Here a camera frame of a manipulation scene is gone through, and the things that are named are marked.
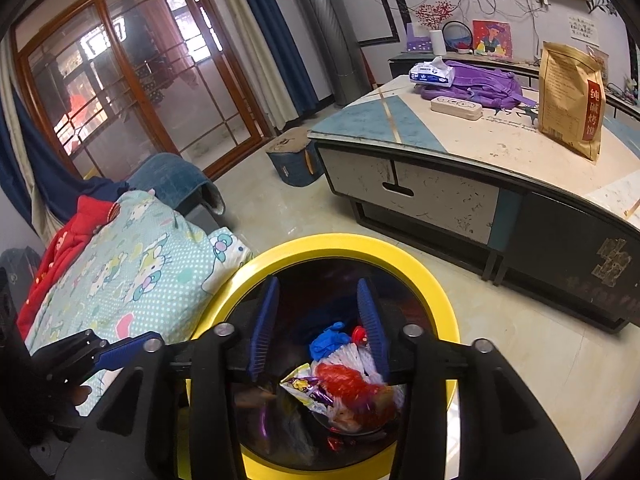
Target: blue plastic glove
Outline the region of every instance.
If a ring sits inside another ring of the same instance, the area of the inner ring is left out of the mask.
[[[338,330],[343,328],[344,323],[337,321],[311,342],[309,345],[309,353],[314,361],[319,361],[323,357],[327,357],[342,345],[351,342],[351,337],[343,332],[338,332]]]

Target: red painting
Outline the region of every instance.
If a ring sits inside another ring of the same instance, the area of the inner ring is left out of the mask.
[[[492,57],[513,57],[509,23],[474,20],[474,51]]]

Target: yellow trash can rim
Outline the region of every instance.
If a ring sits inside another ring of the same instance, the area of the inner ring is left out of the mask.
[[[442,287],[433,275],[405,251],[376,238],[354,234],[321,234],[298,238],[274,247],[242,266],[218,291],[206,308],[192,339],[224,321],[249,291],[270,274],[320,258],[359,260],[403,282],[423,305],[439,339],[460,343],[455,314]],[[447,381],[447,406],[456,381]],[[376,480],[389,474],[396,446],[387,447],[371,458],[341,469],[303,471],[288,469],[257,456],[242,446],[247,476],[252,480]]]

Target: cartoon quilt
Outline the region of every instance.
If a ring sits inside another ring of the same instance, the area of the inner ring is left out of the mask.
[[[209,237],[145,191],[118,200],[101,229],[49,291],[25,341],[34,353],[91,328],[110,342],[153,330],[168,344],[191,336],[212,295],[251,251],[227,228]],[[78,407],[88,414],[115,374],[98,372]]]

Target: blue curtain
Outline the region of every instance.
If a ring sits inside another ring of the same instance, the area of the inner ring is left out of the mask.
[[[247,0],[298,114],[314,110],[318,96],[276,0]]]
[[[14,100],[36,185],[45,204],[63,224],[76,214],[80,195],[115,202],[121,194],[129,189],[129,184],[126,182],[114,182],[98,176],[81,180],[69,173],[48,145],[44,136],[36,128],[15,90]],[[0,154],[2,189],[22,217],[31,223],[31,199],[27,194],[26,185],[15,159],[9,131],[4,121],[4,111],[1,107],[0,149],[2,149]]]

